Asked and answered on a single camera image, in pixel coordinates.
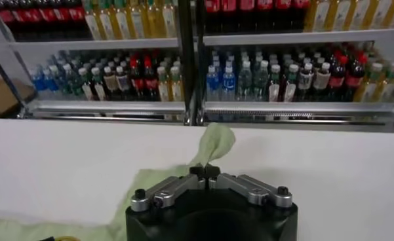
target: yellow drink bottle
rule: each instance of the yellow drink bottle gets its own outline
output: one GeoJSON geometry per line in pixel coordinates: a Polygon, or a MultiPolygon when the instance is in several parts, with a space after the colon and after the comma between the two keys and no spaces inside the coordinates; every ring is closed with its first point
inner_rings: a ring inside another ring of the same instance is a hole
{"type": "Polygon", "coordinates": [[[305,31],[324,31],[325,19],[328,15],[330,1],[329,0],[314,0],[307,11],[305,22],[305,31]]]}
{"type": "Polygon", "coordinates": [[[394,90],[394,63],[386,72],[385,78],[380,81],[373,93],[374,102],[390,102],[394,90]]]}
{"type": "Polygon", "coordinates": [[[331,2],[328,16],[326,16],[325,20],[325,29],[327,31],[342,31],[350,6],[351,0],[336,0],[331,2]]]}
{"type": "Polygon", "coordinates": [[[150,38],[146,4],[140,4],[138,0],[131,0],[130,12],[136,38],[150,38]]]}
{"type": "Polygon", "coordinates": [[[121,39],[115,9],[109,5],[109,0],[99,0],[99,18],[108,40],[121,39]]]}
{"type": "Polygon", "coordinates": [[[165,21],[163,20],[162,10],[160,8],[160,5],[156,4],[155,0],[149,0],[147,14],[149,18],[149,29],[151,37],[166,37],[165,21]]]}
{"type": "Polygon", "coordinates": [[[102,23],[99,19],[99,15],[93,10],[93,4],[91,0],[85,1],[85,20],[94,40],[106,39],[104,27],[102,26],[102,23]]]}

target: red label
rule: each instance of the red label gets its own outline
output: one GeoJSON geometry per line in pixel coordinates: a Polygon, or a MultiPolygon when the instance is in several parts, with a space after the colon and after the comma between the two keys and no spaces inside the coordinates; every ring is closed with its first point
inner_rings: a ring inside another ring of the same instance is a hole
{"type": "Polygon", "coordinates": [[[306,9],[310,5],[310,0],[293,0],[293,5],[298,9],[306,9]]]}
{"type": "Polygon", "coordinates": [[[336,78],[336,77],[331,77],[329,78],[329,86],[331,87],[341,87],[342,83],[344,82],[344,78],[336,78]]]}
{"type": "Polygon", "coordinates": [[[223,0],[222,8],[224,12],[232,12],[236,10],[236,0],[223,0]]]}
{"type": "Polygon", "coordinates": [[[57,21],[57,16],[55,16],[54,10],[52,9],[39,9],[42,18],[47,22],[57,21]]]}
{"type": "Polygon", "coordinates": [[[288,9],[290,8],[291,0],[276,0],[275,7],[278,9],[288,9]]]}
{"type": "Polygon", "coordinates": [[[9,22],[14,21],[14,16],[13,16],[12,12],[9,10],[0,11],[0,18],[5,23],[9,23],[9,22]]]}
{"type": "Polygon", "coordinates": [[[260,10],[272,9],[273,0],[258,0],[257,7],[260,10]]]}
{"type": "Polygon", "coordinates": [[[85,10],[83,9],[83,7],[75,7],[69,9],[69,13],[72,20],[78,21],[85,19],[85,10]]]}
{"type": "Polygon", "coordinates": [[[59,21],[70,19],[70,13],[68,9],[54,9],[54,13],[59,21]]]}
{"type": "Polygon", "coordinates": [[[255,7],[255,0],[241,0],[241,10],[252,10],[255,7]]]}
{"type": "Polygon", "coordinates": [[[207,12],[218,12],[220,10],[220,0],[205,0],[207,12]]]}
{"type": "Polygon", "coordinates": [[[351,76],[347,76],[347,85],[350,87],[358,87],[361,84],[361,81],[363,80],[363,78],[355,78],[355,77],[351,77],[351,76]]]}

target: orange juice bottle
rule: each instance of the orange juice bottle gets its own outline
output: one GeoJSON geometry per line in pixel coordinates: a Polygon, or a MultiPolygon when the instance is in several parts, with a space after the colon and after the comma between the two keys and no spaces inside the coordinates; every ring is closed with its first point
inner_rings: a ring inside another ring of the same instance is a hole
{"type": "Polygon", "coordinates": [[[351,0],[336,0],[329,6],[328,16],[325,20],[327,31],[342,31],[351,6],[351,0]]]}
{"type": "Polygon", "coordinates": [[[324,31],[330,1],[314,0],[306,14],[305,31],[324,31]]]}

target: clear water bottle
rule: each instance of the clear water bottle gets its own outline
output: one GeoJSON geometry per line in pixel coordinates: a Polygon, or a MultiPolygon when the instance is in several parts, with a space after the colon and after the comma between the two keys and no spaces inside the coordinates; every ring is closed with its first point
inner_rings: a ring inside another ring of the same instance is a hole
{"type": "Polygon", "coordinates": [[[220,101],[220,81],[213,65],[208,67],[207,73],[207,101],[220,101]]]}
{"type": "Polygon", "coordinates": [[[237,96],[236,100],[240,102],[249,102],[252,100],[252,72],[250,71],[250,62],[244,61],[239,78],[237,79],[237,96]]]}

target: white bottle cap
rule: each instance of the white bottle cap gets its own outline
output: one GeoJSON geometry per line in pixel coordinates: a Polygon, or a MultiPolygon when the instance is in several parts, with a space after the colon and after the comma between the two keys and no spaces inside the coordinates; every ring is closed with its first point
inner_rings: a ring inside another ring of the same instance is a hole
{"type": "Polygon", "coordinates": [[[311,70],[312,69],[312,64],[311,63],[304,64],[304,69],[311,70]]]}
{"type": "Polygon", "coordinates": [[[104,71],[105,71],[105,73],[111,73],[111,68],[110,68],[110,66],[106,66],[106,67],[104,68],[104,71]]]}
{"type": "Polygon", "coordinates": [[[261,67],[268,67],[268,61],[267,60],[262,60],[261,61],[261,67]]]}
{"type": "Polygon", "coordinates": [[[330,64],[327,63],[327,62],[325,62],[325,63],[322,64],[322,69],[328,70],[329,67],[330,67],[330,64]]]}
{"type": "Polygon", "coordinates": [[[290,64],[290,67],[288,68],[290,72],[297,72],[299,70],[299,66],[296,64],[290,64]]]}
{"type": "Polygon", "coordinates": [[[274,64],[271,66],[271,71],[274,73],[280,72],[280,66],[278,64],[274,64]]]}
{"type": "Polygon", "coordinates": [[[245,61],[243,62],[243,67],[250,67],[250,62],[247,61],[247,60],[245,60],[245,61]]]}
{"type": "Polygon", "coordinates": [[[80,74],[80,75],[86,75],[86,74],[87,74],[87,69],[85,69],[85,68],[80,68],[80,69],[79,69],[79,74],[80,74]]]}
{"type": "Polygon", "coordinates": [[[92,74],[93,75],[99,75],[99,68],[98,67],[94,67],[94,68],[92,68],[92,74]]]}

